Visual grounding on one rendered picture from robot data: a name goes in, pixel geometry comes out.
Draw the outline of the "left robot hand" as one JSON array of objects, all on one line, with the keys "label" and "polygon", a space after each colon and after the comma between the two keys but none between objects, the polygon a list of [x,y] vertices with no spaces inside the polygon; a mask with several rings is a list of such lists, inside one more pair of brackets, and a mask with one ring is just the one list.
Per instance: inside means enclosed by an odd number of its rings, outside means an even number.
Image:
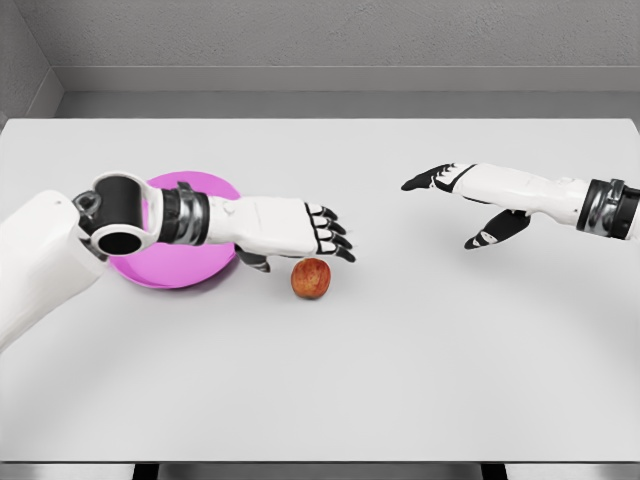
[{"label": "left robot hand", "polygon": [[246,265],[268,273],[268,258],[313,255],[356,261],[346,230],[330,208],[300,199],[247,197],[232,216],[236,254]]}]

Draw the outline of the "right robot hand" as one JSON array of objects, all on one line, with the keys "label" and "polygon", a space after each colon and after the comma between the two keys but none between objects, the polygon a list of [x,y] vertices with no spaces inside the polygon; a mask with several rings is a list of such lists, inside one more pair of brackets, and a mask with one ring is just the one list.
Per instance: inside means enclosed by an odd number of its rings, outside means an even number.
[{"label": "right robot hand", "polygon": [[466,200],[496,205],[503,211],[464,244],[475,250],[504,242],[531,222],[536,196],[532,174],[492,164],[449,163],[433,167],[407,180],[402,191],[437,189]]}]

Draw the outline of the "red apple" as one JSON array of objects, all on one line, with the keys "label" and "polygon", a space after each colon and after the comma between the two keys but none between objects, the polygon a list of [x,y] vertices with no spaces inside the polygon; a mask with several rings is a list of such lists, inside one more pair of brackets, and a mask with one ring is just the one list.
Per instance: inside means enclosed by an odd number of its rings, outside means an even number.
[{"label": "red apple", "polygon": [[300,298],[316,300],[329,289],[331,269],[320,259],[307,258],[297,262],[291,272],[293,292]]}]

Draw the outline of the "pink plate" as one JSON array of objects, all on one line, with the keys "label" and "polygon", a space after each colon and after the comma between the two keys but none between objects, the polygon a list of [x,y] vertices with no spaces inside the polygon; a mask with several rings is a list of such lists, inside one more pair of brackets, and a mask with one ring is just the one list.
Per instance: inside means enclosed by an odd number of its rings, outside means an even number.
[{"label": "pink plate", "polygon": [[[240,193],[227,180],[198,171],[171,172],[156,176],[148,183],[156,188],[172,189],[179,181],[197,192],[226,199],[238,199]],[[177,289],[205,281],[221,272],[235,258],[232,243],[185,246],[154,244],[128,256],[109,259],[124,278],[145,287]]]}]

